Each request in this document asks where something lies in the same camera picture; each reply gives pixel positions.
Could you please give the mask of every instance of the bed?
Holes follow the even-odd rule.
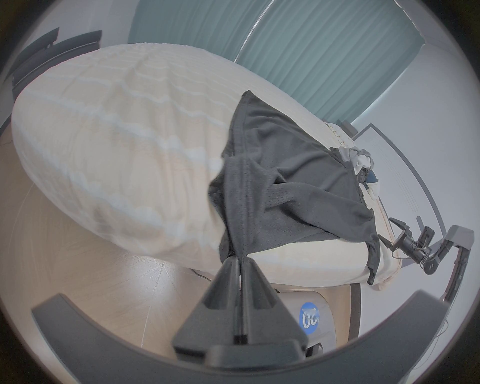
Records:
[[[15,102],[14,143],[39,189],[86,229],[133,253],[214,275],[225,225],[207,191],[247,90],[325,147],[354,146],[247,69],[170,44],[103,48],[49,69]],[[363,195],[378,234],[393,240],[381,202]],[[367,245],[342,239],[250,257],[274,284],[330,287],[369,276]],[[381,244],[374,283],[385,285],[400,267]]]

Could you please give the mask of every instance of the round blue sticker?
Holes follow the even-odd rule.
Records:
[[[307,335],[317,330],[320,313],[313,303],[305,303],[300,309],[300,327]]]

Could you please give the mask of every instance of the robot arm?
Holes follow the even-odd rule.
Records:
[[[427,275],[432,275],[438,268],[438,265],[447,256],[452,247],[457,247],[458,256],[455,261],[454,271],[447,290],[444,295],[444,300],[452,302],[455,297],[460,283],[463,279],[465,269],[467,267],[470,250],[474,242],[474,233],[471,229],[460,226],[452,226],[447,235],[444,237],[439,249],[432,253],[430,243],[435,235],[435,231],[429,227],[425,227],[420,234],[420,237],[415,241],[412,237],[410,227],[403,221],[390,218],[393,224],[402,230],[402,233],[392,244],[389,240],[379,235],[380,240],[391,251],[400,249],[405,255],[410,257]]]

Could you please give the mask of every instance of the black cloth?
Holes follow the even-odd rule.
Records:
[[[222,262],[289,243],[345,239],[367,244],[373,284],[380,241],[351,163],[251,91],[233,115],[223,159],[208,192],[226,226]]]

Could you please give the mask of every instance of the teal curtain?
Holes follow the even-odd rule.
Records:
[[[233,61],[269,2],[141,0],[128,42],[189,45]]]
[[[424,44],[394,0],[141,0],[136,42],[237,58],[330,122],[355,120]]]

